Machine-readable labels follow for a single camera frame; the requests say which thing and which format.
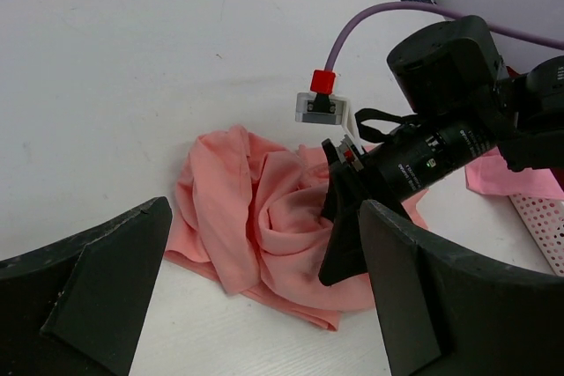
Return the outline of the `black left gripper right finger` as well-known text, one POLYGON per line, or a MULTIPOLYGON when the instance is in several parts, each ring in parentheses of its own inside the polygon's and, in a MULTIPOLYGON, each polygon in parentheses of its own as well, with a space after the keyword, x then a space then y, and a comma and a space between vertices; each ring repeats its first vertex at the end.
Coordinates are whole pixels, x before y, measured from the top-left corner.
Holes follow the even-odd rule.
POLYGON ((560 375, 563 281, 478 254, 375 201, 360 236, 395 375, 560 375))

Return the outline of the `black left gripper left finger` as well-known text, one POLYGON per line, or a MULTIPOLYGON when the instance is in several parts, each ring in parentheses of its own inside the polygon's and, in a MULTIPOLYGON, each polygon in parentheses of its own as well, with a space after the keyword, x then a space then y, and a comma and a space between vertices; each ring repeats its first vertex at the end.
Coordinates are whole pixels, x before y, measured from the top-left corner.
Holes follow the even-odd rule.
POLYGON ((1 262, 3 375, 127 375, 172 211, 155 197, 1 262))

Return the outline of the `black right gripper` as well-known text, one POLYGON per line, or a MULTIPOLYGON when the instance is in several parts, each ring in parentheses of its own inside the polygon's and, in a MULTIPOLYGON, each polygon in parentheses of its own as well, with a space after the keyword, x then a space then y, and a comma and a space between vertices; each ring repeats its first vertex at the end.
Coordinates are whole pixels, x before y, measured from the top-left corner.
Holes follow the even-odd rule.
POLYGON ((486 129, 467 120, 406 123, 370 151, 348 138, 339 146, 325 140, 330 183, 322 217, 333 226, 318 273, 321 284, 332 286, 367 273, 359 225, 364 200, 400 204, 494 146, 486 129))

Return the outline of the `salmon pink t shirt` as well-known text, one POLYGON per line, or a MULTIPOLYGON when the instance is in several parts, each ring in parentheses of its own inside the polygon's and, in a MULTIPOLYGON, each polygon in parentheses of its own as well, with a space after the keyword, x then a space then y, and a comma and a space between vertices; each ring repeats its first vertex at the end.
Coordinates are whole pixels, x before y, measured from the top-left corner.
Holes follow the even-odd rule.
POLYGON ((285 146, 240 125, 201 135, 175 184, 166 258, 282 313, 335 331, 375 305, 367 276, 326 287, 318 271, 331 222, 323 151, 285 146))

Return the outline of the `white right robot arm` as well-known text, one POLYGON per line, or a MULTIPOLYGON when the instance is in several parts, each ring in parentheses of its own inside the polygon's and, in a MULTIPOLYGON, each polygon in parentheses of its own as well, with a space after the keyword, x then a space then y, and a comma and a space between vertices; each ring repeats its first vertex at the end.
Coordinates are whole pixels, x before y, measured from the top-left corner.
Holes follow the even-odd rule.
POLYGON ((318 277, 331 286, 367 270, 359 210, 375 200, 399 215, 404 202, 492 149, 509 170, 563 166, 563 60, 512 77, 477 16, 427 26, 399 43, 387 63, 412 108, 407 116, 365 108, 355 121, 362 150, 323 141, 333 224, 318 277))

